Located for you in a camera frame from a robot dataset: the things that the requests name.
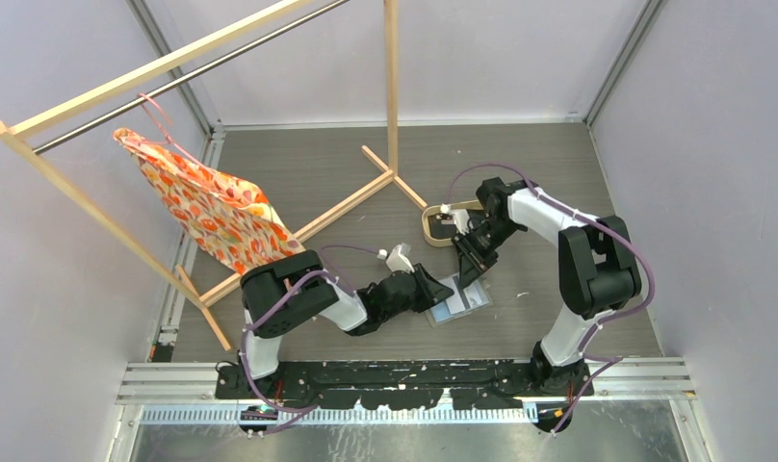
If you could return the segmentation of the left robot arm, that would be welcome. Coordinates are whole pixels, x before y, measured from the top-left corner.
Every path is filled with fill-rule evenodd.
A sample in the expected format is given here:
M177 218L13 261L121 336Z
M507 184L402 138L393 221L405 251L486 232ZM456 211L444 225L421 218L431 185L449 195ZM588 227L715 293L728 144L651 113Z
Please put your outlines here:
M380 249L390 274L364 289L347 292L314 250L246 272L240 280L246 324L239 385L253 398L265 398L276 383L282 338L316 316L350 336L377 331L397 315L424 313L454 295L454 289L408 259L409 246Z

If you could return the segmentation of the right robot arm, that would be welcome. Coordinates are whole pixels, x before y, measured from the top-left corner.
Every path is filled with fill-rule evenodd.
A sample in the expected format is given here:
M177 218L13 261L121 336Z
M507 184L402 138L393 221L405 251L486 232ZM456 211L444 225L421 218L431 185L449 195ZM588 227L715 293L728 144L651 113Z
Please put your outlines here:
M534 232L558 251L562 306L551 330L535 344L528 371L536 391L554 395L582 376L595 324L641 292L628 226L616 215L579 212L525 180L487 179L476 196L479 209L447 212L455 223L460 287L488 272L502 244L519 231Z

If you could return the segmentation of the grey chip credit card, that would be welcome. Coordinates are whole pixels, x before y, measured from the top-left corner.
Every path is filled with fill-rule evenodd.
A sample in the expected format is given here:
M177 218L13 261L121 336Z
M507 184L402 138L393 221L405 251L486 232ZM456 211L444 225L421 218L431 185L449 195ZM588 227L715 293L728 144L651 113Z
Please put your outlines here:
M440 282L453 291L453 294L445 300L448 313L451 316L464 313L470 307L470 304L464 291L459 287L458 276L453 274L444 277Z

